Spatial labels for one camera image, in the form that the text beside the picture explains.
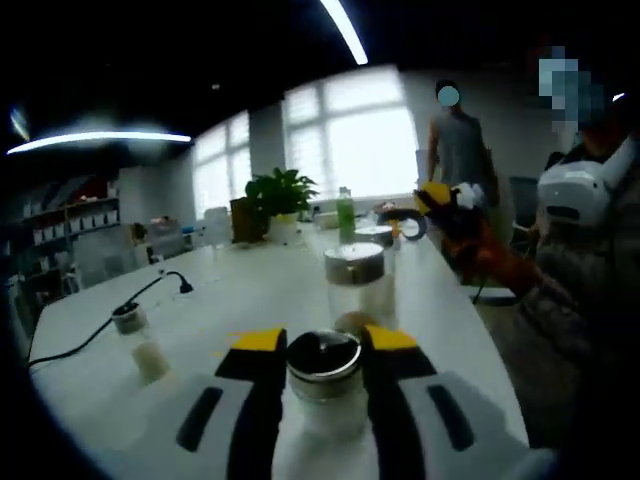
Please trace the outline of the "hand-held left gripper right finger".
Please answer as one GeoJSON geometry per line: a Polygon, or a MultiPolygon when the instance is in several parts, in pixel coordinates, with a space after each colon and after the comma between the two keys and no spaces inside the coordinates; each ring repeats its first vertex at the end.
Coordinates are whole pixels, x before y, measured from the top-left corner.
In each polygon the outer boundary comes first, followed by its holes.
{"type": "Polygon", "coordinates": [[[401,331],[361,328],[362,373],[382,479],[546,479],[555,463],[507,429],[502,410],[439,372],[401,331]]]}

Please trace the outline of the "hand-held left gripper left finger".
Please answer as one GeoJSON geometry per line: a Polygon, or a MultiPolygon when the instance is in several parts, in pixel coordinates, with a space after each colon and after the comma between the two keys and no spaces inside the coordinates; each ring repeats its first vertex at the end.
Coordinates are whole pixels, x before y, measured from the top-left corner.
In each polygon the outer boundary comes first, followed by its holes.
{"type": "Polygon", "coordinates": [[[125,450],[97,456],[108,479],[269,479],[283,418],[287,332],[241,335],[214,374],[154,407],[125,450]]]}

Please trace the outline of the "person's right hand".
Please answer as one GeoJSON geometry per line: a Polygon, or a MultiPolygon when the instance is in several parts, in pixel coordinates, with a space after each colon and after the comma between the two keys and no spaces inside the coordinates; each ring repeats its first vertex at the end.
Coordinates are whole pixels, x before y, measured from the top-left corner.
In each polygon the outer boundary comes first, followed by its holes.
{"type": "Polygon", "coordinates": [[[498,278],[504,250],[487,220],[481,219],[470,237],[444,236],[442,248],[463,284],[480,278],[498,278]]]}

